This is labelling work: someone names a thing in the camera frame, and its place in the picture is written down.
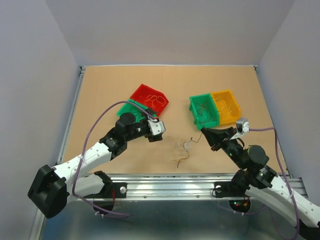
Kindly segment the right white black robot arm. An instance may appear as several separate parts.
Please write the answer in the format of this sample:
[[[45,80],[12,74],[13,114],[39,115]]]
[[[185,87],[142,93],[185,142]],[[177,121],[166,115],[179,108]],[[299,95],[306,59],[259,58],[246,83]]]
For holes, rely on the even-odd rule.
[[[306,240],[320,238],[320,208],[300,195],[288,182],[267,165],[269,157],[259,145],[244,147],[241,137],[253,128],[229,127],[201,129],[212,151],[223,150],[239,170],[230,181],[214,183],[215,198],[251,197],[283,216],[296,233]]]

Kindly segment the red plastic bin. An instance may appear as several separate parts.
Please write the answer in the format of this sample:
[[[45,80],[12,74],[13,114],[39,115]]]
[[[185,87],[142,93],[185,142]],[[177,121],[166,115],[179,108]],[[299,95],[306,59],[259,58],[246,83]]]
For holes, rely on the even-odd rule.
[[[143,83],[133,92],[130,99],[151,108],[158,117],[169,104],[169,100],[164,93]]]

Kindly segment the green plastic bin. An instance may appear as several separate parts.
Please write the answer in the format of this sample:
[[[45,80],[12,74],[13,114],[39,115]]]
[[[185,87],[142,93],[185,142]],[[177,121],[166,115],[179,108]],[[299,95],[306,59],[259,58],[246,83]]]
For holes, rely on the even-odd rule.
[[[210,93],[189,97],[189,110],[198,130],[220,125],[219,113]]]
[[[143,104],[141,104],[141,103],[139,103],[137,101],[134,101],[132,99],[129,99],[128,101],[131,102],[131,103],[134,103],[135,105],[137,105],[138,107],[140,107],[143,110],[146,110],[148,108],[147,106],[145,106],[145,105],[143,105]],[[135,119],[137,121],[141,120],[143,118],[142,112],[135,105],[132,105],[130,103],[125,103],[120,108],[120,110],[116,113],[116,115],[118,117],[120,117],[124,113],[132,113],[135,116]]]

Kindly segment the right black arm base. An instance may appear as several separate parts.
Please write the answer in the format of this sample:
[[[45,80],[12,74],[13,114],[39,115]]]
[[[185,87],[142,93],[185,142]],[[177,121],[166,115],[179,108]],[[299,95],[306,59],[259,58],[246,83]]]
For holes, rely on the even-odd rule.
[[[249,182],[245,178],[245,172],[239,170],[231,180],[214,182],[211,194],[216,198],[241,198],[245,196],[245,192],[249,189]]]

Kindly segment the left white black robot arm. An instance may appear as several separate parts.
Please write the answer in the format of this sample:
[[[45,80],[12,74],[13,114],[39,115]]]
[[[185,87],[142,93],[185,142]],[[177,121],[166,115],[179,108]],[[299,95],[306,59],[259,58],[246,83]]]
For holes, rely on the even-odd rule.
[[[86,174],[122,154],[128,142],[140,137],[161,141],[166,128],[158,118],[145,116],[136,121],[132,113],[123,113],[115,126],[84,153],[53,167],[37,171],[27,193],[28,198],[47,218],[58,215],[68,203],[89,195],[106,197],[114,192],[112,180],[102,171]]]

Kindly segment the yellow plastic bin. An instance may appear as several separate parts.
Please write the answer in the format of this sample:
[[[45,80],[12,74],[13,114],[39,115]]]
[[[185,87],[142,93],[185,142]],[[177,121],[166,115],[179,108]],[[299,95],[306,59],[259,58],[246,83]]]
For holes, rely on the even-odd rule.
[[[211,92],[219,114],[219,125],[234,124],[242,116],[241,108],[231,90]]]

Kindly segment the aluminium frame rail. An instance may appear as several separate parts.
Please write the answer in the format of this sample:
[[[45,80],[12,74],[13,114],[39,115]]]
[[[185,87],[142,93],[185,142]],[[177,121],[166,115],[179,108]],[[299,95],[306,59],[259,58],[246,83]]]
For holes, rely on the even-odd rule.
[[[169,103],[160,116],[128,101],[141,84],[167,97]],[[126,103],[136,106],[143,118],[162,121],[165,132],[161,141],[149,142],[145,137],[129,141],[119,156],[86,173],[88,177],[102,171],[114,182],[126,182],[127,193],[126,198],[81,197],[68,203],[65,208],[75,206],[77,212],[62,222],[81,222],[75,238],[169,240],[180,231],[184,239],[222,239],[243,230],[247,220],[271,227],[268,212],[256,212],[260,201],[212,196],[214,182],[230,181],[239,168],[222,149],[211,150],[194,124],[189,97],[224,90],[232,91],[241,118],[247,118],[253,129],[240,138],[244,147],[261,146],[269,158],[267,165],[285,174],[253,66],[86,66],[66,149],[56,165],[83,154],[103,138],[115,127],[117,112]]]

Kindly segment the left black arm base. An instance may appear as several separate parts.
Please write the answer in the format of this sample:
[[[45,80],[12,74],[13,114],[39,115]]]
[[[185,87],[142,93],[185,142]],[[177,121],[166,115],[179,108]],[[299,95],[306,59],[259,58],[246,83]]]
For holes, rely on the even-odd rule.
[[[96,171],[89,176],[80,177],[76,183],[76,192],[86,199],[119,199],[127,197],[128,184],[115,182],[102,171]]]

